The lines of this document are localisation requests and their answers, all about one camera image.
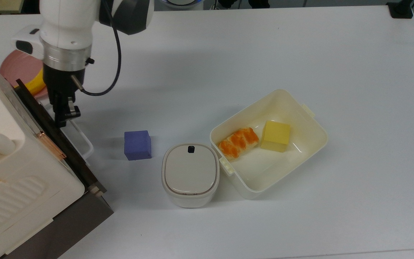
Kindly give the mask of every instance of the copper hinge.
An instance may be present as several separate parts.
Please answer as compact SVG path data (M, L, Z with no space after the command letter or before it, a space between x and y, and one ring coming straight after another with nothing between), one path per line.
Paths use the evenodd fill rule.
M44 133L41 131L36 134L36 138L51 151L51 153L58 159L62 160L66 158L66 155L62 152L61 149Z

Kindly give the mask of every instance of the purple block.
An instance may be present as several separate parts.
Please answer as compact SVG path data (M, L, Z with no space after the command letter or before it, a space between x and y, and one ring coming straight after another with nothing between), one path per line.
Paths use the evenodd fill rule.
M148 131L125 132L124 154L128 160L151 158L151 138Z

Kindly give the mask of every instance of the yellow sponge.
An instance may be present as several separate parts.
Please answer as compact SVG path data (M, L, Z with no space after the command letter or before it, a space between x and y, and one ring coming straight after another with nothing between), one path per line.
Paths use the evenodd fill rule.
M290 125L266 121L261 138L261 148L284 152L289 144Z

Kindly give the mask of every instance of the small white container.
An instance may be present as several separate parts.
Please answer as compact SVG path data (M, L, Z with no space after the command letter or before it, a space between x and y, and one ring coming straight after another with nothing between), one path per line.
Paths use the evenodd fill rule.
M220 180L217 154L210 146L183 143L170 148L162 163L162 185L170 199L183 208L206 205Z
M327 133L313 116L289 92L275 90L212 130L210 142L220 157L220 167L242 197L256 198L327 144ZM238 159L228 161L218 149L220 141L245 127L253 128L261 142L268 120L291 126L285 152L261 149L258 144Z

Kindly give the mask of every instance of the table surface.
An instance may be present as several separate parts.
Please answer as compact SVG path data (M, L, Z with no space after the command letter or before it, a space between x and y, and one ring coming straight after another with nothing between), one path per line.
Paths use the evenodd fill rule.
M0 17L0 64L10 37L40 21ZM117 54L110 28L97 23L93 33L84 85L100 91ZM386 6L156 12L121 44L116 88L76 102L115 214L62 259L414 249L414 18L392 19ZM311 108L327 146L257 200L222 175L205 207L172 204L161 185L165 151L208 144L215 126L277 88ZM149 131L153 158L127 161L124 132L139 130Z

